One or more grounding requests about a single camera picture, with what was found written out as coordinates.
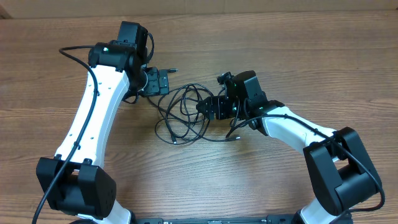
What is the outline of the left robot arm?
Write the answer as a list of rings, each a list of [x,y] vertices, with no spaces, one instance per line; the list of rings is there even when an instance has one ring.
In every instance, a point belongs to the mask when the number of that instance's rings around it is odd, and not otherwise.
[[[54,156],[40,158],[36,167],[44,192],[37,211],[48,204],[79,223],[135,223],[104,171],[106,144],[121,103],[169,93],[167,71],[149,66],[153,36],[135,22],[122,22],[116,39],[88,51],[87,83],[70,130]]]

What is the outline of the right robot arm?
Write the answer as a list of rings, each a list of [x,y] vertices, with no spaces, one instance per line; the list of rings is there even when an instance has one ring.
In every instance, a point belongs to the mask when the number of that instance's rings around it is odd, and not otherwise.
[[[268,100],[252,70],[217,78],[218,96],[200,100],[196,109],[205,118],[240,119],[230,131],[250,126],[301,153],[307,165],[315,199],[295,214],[268,215],[264,223],[352,223],[356,205],[379,194],[385,203],[380,176],[359,134],[352,128],[334,130],[319,126],[277,100]]]

